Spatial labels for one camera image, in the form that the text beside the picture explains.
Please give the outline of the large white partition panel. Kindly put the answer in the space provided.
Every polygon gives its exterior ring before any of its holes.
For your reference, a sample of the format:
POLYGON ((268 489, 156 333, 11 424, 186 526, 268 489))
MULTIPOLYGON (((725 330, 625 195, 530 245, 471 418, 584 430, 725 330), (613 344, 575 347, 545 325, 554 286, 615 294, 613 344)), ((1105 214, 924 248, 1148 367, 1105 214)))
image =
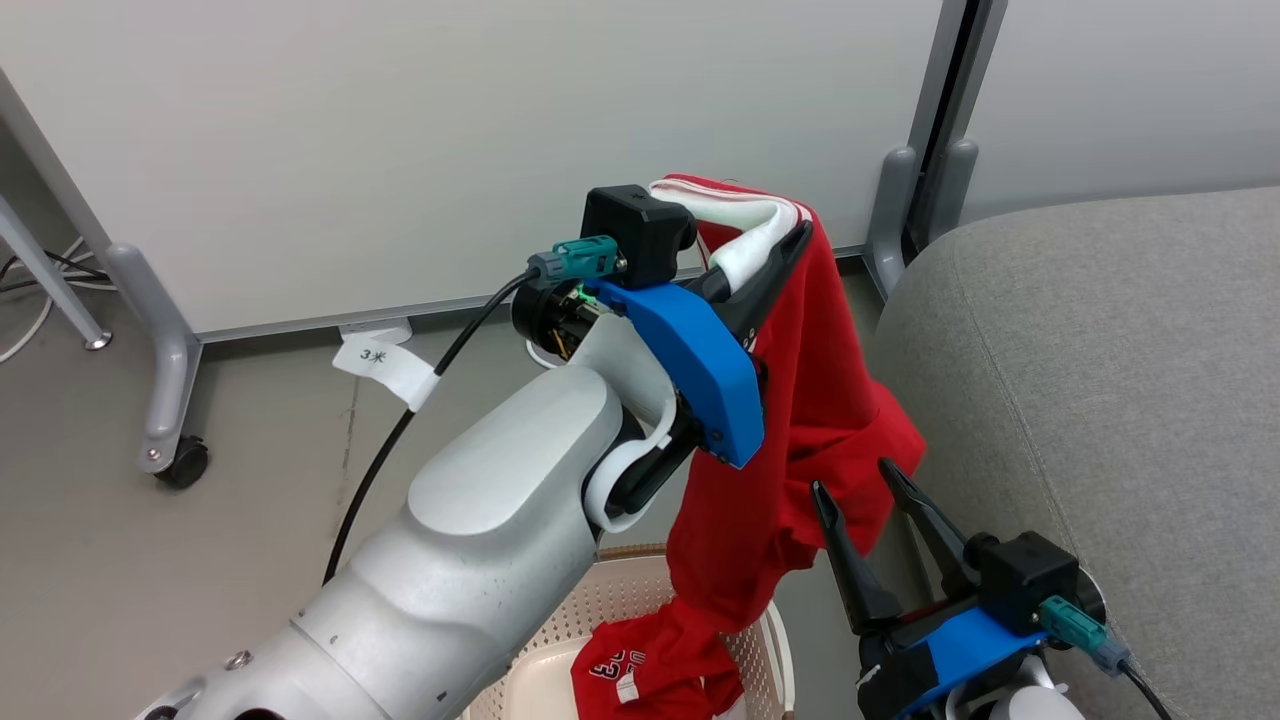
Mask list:
POLYGON ((0 72, 189 328, 483 297, 669 173, 865 236, 942 0, 0 0, 0 72))

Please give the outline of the grey partition foot pair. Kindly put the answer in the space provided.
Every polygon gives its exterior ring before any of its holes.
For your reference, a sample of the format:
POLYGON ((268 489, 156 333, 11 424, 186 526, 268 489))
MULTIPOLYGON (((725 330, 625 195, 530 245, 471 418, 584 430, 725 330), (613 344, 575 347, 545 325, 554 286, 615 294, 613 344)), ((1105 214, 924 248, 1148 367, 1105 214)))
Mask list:
POLYGON ((937 172, 929 176, 916 169, 916 152, 910 146, 886 155, 861 249, 882 299, 890 296, 909 264, 905 240, 928 246, 961 224, 978 156, 978 143, 960 138, 942 151, 937 172))

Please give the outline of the grey fabric sofa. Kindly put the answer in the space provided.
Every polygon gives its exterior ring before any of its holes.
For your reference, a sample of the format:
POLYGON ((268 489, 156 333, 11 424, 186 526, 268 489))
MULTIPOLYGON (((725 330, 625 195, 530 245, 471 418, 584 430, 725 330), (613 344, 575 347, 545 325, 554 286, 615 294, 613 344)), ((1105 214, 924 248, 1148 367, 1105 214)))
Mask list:
POLYGON ((963 225, 891 291, 873 377, 966 533, 1036 530, 1187 720, 1280 720, 1280 187, 963 225))

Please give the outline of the narrow white partition panel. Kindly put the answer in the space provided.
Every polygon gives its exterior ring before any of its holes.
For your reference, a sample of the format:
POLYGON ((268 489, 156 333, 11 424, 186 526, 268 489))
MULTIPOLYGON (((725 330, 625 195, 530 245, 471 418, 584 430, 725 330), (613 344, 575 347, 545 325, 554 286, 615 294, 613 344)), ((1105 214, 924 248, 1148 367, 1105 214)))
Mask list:
POLYGON ((1007 0, 963 222, 1280 184, 1280 0, 1007 0))

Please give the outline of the grey metal table frame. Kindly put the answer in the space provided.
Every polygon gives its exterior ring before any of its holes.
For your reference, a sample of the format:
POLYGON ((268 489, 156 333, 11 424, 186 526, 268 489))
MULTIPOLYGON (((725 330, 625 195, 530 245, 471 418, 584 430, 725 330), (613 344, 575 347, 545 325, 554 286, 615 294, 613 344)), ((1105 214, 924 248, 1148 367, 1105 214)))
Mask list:
POLYGON ((17 355, 24 343, 35 337, 47 320, 52 307, 58 307, 72 323, 84 341, 86 350, 96 351, 110 345, 113 340, 111 332, 92 318, 86 306, 76 296, 63 270, 58 268, 56 263, 52 261, 13 206, 1 195, 0 240, 8 245, 47 296, 47 306, 42 310, 33 328, 26 334, 26 340, 20 340, 14 348, 0 354, 0 364, 6 363, 17 355))

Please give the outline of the beige perforated laundry basket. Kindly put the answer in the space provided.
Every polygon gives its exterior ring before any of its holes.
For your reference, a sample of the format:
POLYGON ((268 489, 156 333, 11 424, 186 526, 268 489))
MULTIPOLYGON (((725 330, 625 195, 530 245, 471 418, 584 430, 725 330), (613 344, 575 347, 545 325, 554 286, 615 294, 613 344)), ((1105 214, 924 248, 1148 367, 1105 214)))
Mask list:
MULTIPOLYGON (((605 548, 570 596, 516 655, 509 670, 458 720, 579 720, 570 669, 593 630, 657 611, 675 596, 663 544, 605 548)), ((746 630, 723 638, 737 664, 744 720, 797 720, 795 671, 774 603, 746 630)))

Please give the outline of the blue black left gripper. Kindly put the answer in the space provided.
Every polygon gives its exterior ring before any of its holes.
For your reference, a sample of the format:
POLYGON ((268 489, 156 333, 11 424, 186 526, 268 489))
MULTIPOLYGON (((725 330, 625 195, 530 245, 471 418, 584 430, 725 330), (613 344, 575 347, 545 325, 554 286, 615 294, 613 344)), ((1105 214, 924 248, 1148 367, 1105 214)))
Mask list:
POLYGON ((604 278, 585 282, 598 301, 631 320, 700 423, 708 452, 735 469, 750 462, 765 437, 756 366, 735 336, 758 336, 812 236, 813 223, 800 222, 736 291, 722 266, 686 286, 628 290, 604 278), (712 304, 722 304, 722 319, 712 304))

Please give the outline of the grey partition leg with caster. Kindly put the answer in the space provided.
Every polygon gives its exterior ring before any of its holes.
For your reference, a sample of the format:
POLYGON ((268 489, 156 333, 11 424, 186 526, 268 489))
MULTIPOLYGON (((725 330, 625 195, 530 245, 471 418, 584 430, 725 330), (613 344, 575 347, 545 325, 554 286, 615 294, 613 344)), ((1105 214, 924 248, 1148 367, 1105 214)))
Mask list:
POLYGON ((202 343, 140 249, 111 243, 106 264, 116 291, 154 347, 154 388, 138 465, 173 491, 188 489, 210 464, 205 441, 183 430, 202 343))

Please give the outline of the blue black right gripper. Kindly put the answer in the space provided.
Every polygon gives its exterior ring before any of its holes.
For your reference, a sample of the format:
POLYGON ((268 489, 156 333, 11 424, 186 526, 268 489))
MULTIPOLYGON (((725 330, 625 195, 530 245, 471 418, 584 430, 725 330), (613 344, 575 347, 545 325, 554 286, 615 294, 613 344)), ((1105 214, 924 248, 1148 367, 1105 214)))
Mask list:
MULTIPOLYGON (((941 571, 945 596, 974 594, 978 573, 964 557, 966 538, 891 457, 881 457, 878 469, 941 571)), ((948 715, 979 691, 1018 682, 1051 687, 1036 655, 1047 634, 1034 623, 1029 598, 965 600, 906 623, 896 596, 854 544, 833 496, 818 480, 810 496, 845 615, 860 638, 858 706, 864 720, 911 720, 936 710, 948 715)))

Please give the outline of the red sports jersey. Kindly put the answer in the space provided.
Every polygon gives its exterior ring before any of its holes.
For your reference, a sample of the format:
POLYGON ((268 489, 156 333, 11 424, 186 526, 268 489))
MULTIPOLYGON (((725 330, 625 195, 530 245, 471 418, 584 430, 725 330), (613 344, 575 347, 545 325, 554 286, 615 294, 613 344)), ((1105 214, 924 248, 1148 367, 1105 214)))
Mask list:
POLYGON ((893 506, 878 461, 911 471, 925 443, 867 369, 833 250, 808 205, 685 174, 649 190, 690 202, 705 268, 804 222, 812 238, 751 347, 767 369, 760 448, 740 470, 694 456, 666 544, 675 597, 593 630, 570 670, 573 702, 577 720, 746 720, 724 638, 758 621, 781 579, 824 548, 812 486, 828 491, 869 553, 893 506))

